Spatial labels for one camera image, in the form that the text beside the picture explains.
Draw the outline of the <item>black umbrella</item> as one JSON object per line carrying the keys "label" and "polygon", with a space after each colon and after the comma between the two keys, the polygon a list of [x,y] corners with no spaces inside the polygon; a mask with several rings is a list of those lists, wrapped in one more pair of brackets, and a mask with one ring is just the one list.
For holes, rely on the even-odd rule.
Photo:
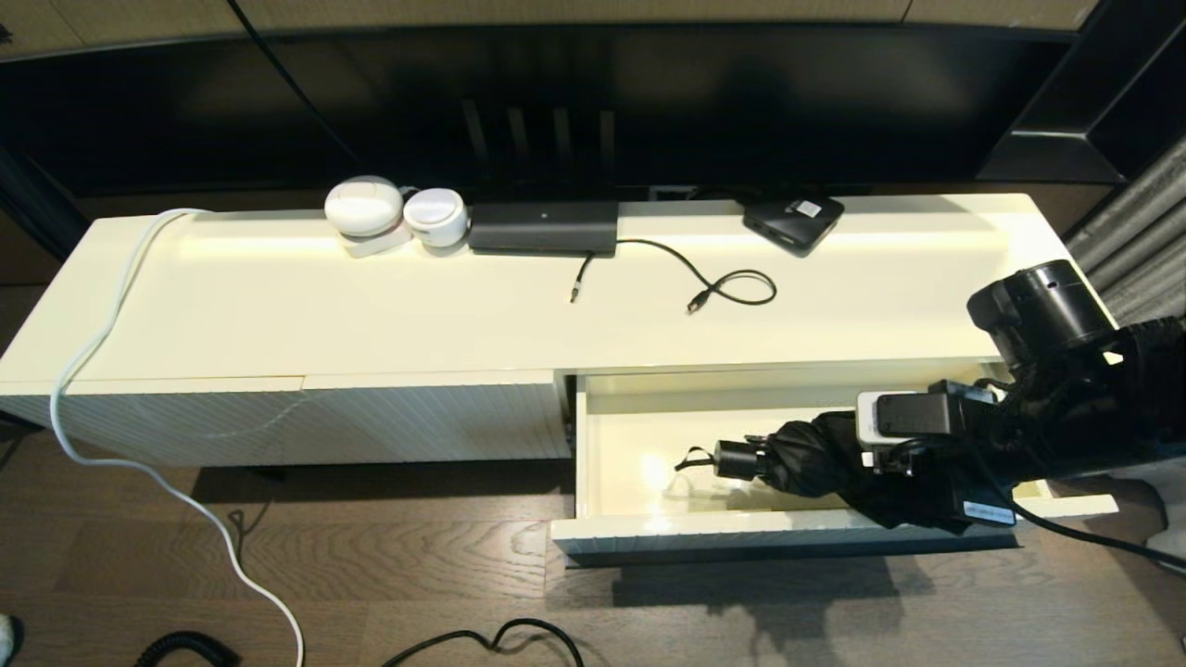
{"label": "black umbrella", "polygon": [[720,440],[712,450],[690,447],[674,469],[682,472],[694,466],[708,466],[727,479],[759,479],[792,497],[836,495],[876,526],[897,528],[887,523],[890,485],[882,474],[863,466],[852,409],[823,412],[812,421],[784,423],[773,434]]}

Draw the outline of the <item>white fluted drawer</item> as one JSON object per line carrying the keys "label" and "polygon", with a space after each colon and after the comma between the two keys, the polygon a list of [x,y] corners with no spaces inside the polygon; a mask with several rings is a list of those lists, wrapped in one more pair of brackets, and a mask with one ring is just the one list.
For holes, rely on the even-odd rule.
{"label": "white fluted drawer", "polygon": [[885,529],[842,498],[789,497],[706,466],[691,447],[770,434],[863,390],[922,390],[940,379],[1005,379],[986,358],[833,360],[588,376],[576,389],[575,516],[550,526],[570,566],[757,558],[898,555],[1016,547],[1018,528]]}

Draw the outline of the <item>white tv cabinet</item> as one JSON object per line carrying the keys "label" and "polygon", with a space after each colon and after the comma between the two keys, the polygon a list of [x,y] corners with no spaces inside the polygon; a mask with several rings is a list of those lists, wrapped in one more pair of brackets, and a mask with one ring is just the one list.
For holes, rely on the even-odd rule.
{"label": "white tv cabinet", "polygon": [[[154,466],[567,459],[579,380],[986,358],[988,282],[1066,244],[1028,195],[848,197],[809,258],[723,201],[631,203],[614,258],[404,244],[306,211],[98,220],[0,358],[0,409]],[[579,296],[572,284],[582,280]]]}

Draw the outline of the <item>grey curtain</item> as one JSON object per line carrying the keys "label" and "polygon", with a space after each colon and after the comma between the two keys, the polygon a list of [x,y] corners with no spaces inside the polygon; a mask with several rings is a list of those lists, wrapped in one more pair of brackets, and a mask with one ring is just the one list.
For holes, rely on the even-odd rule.
{"label": "grey curtain", "polygon": [[[1186,329],[1186,132],[1066,246],[1118,324],[1169,318]],[[1186,457],[1110,476],[1153,488],[1165,520],[1159,533],[1186,527]]]}

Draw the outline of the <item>small black set-top box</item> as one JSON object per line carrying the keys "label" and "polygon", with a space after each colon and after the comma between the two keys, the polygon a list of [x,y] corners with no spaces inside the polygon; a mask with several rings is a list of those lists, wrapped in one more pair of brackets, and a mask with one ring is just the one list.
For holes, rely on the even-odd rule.
{"label": "small black set-top box", "polygon": [[824,195],[793,195],[744,208],[742,224],[796,258],[809,258],[839,224],[846,208]]}

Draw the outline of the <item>black shelf unit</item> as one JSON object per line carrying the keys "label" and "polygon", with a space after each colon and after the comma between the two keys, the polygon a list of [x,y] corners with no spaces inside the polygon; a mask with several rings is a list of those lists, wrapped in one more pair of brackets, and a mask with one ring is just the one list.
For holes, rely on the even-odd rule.
{"label": "black shelf unit", "polygon": [[1099,0],[980,182],[1120,185],[1186,138],[1186,0]]}

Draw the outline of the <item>black television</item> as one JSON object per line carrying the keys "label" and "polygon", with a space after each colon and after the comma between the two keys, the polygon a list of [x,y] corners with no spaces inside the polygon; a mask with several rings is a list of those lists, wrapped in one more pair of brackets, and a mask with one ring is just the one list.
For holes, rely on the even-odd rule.
{"label": "black television", "polygon": [[793,24],[268,34],[0,64],[0,146],[69,193],[974,176],[1070,34]]}

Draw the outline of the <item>black router with antennas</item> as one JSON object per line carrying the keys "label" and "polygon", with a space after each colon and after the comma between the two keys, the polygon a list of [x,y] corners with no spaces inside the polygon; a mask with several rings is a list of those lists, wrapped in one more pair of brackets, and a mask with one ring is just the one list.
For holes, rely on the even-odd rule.
{"label": "black router with antennas", "polygon": [[461,190],[468,246],[529,258],[613,255],[620,193],[612,114],[463,100],[473,177]]}

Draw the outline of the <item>small white round device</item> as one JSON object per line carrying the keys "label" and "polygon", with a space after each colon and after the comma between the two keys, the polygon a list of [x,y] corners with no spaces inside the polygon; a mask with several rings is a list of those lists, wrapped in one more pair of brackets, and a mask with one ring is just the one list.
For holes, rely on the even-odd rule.
{"label": "small white round device", "polygon": [[448,248],[468,233],[468,208],[461,195],[446,188],[417,191],[404,202],[403,220],[421,244]]}

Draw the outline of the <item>white egg-shaped device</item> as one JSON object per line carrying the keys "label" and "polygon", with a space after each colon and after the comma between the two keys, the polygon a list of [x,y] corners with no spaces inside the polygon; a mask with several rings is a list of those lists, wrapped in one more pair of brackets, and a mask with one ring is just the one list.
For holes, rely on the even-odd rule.
{"label": "white egg-shaped device", "polygon": [[403,193],[393,182],[359,176],[330,191],[323,201],[323,215],[344,236],[370,237],[397,225],[403,207]]}

